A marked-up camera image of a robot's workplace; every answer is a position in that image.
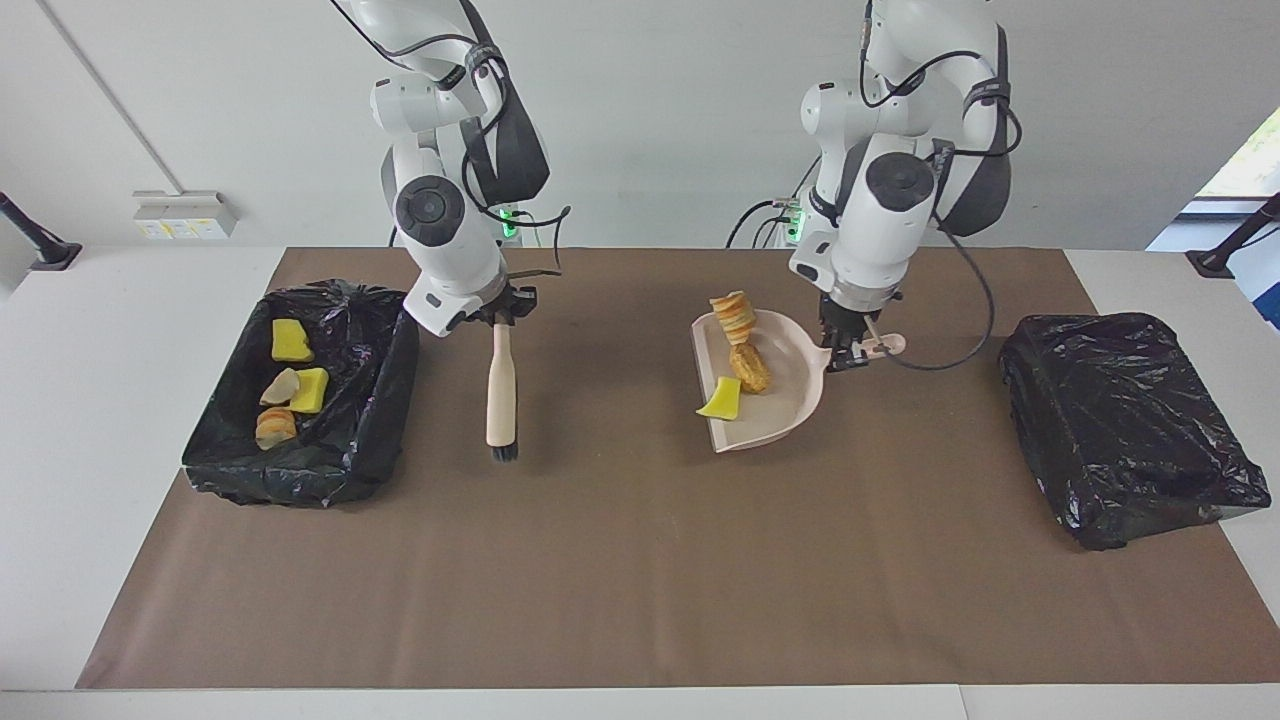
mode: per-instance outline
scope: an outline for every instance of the white table surface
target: white table surface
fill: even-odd
[[[0,688],[38,691],[0,693],[0,717],[1276,716],[1280,685],[67,692],[280,254],[88,249],[0,306]],[[1100,311],[1178,331],[1249,456],[1280,477],[1280,336],[1245,299],[1178,255],[1069,258]],[[100,484],[67,482],[84,478]],[[1275,615],[1280,516],[1224,527]]]

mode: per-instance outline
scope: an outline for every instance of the cable clip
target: cable clip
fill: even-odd
[[[992,105],[997,100],[1007,102],[1010,91],[1009,81],[1004,78],[991,78],[979,82],[969,90],[969,95],[964,99],[964,111],[968,113],[974,102],[982,102],[983,105]]]
[[[498,50],[497,45],[492,42],[477,42],[476,45],[472,45],[471,50],[467,50],[467,56],[463,60],[467,67],[467,74],[475,74],[481,65],[493,59],[504,63],[502,50]]]

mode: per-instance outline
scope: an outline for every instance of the pink dustpan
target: pink dustpan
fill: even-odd
[[[823,379],[831,350],[818,347],[795,320],[771,310],[755,311],[751,345],[773,375],[773,383],[762,395],[742,393],[737,420],[708,419],[716,452],[748,450],[782,439],[809,419],[822,400]],[[714,313],[708,313],[692,325],[694,354],[703,400],[716,392],[717,378],[732,378],[728,364],[728,340]],[[902,336],[884,336],[893,355],[906,348]]]

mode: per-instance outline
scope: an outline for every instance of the electrical outlet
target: electrical outlet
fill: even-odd
[[[160,222],[174,240],[200,240],[196,228],[188,222],[193,211],[193,208],[166,208]]]
[[[161,206],[138,208],[138,211],[133,214],[133,224],[138,225],[142,236],[147,240],[170,240],[173,234],[161,220],[163,215],[164,208]]]
[[[216,192],[134,192],[138,201],[133,222],[151,240],[227,240],[236,229],[236,215]]]

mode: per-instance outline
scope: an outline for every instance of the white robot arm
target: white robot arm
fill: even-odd
[[[508,283],[489,208],[532,199],[549,176],[536,131],[470,0],[335,0],[392,63],[412,70],[370,96],[393,136],[383,188],[422,269],[404,307],[444,337],[465,320],[513,324],[536,305]]]
[[[832,372],[867,364],[867,320],[897,296],[931,218],[965,237],[1004,213],[1016,123],[1005,33],[983,0],[869,1],[860,60],[856,79],[815,85],[801,108],[822,161],[790,268],[823,292]],[[929,135],[947,105],[931,69],[963,99],[955,141]]]

